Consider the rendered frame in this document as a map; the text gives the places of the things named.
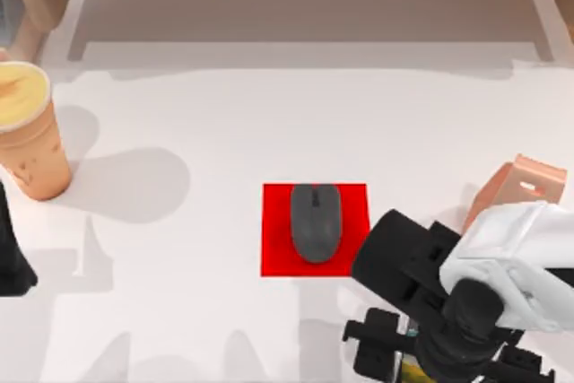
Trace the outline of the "dark grey computer mouse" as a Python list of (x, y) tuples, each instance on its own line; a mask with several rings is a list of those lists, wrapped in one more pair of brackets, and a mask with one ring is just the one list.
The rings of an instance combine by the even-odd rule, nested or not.
[(335, 184), (296, 184), (290, 195), (291, 242), (311, 264), (329, 261), (343, 236), (342, 200)]

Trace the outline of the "red square mat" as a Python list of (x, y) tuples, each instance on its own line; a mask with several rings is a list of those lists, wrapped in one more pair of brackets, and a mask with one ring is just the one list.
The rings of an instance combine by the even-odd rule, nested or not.
[(265, 183), (262, 201), (260, 274), (266, 277), (348, 277), (370, 231), (368, 189), (364, 183), (338, 183), (342, 201), (342, 237), (334, 256), (312, 264), (299, 256), (291, 240), (293, 183)]

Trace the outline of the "salmon-coloured box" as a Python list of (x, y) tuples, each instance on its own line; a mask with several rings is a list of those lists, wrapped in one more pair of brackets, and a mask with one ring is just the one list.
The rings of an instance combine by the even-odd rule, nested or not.
[(483, 210), (494, 205), (544, 200), (558, 204), (567, 170), (518, 154), (504, 163), (476, 194), (463, 225), (465, 233)]

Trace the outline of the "orange cup with yellow top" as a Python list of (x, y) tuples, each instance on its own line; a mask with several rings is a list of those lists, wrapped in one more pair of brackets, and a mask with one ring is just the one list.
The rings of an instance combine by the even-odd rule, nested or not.
[(33, 63), (0, 62), (0, 165), (37, 201), (61, 195), (72, 180), (51, 81)]

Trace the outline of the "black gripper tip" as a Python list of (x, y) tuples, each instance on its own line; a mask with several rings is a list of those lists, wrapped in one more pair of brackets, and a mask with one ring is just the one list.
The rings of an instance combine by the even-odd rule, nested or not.
[(15, 237), (12, 219), (0, 180), (0, 298), (21, 297), (38, 284), (38, 277)]

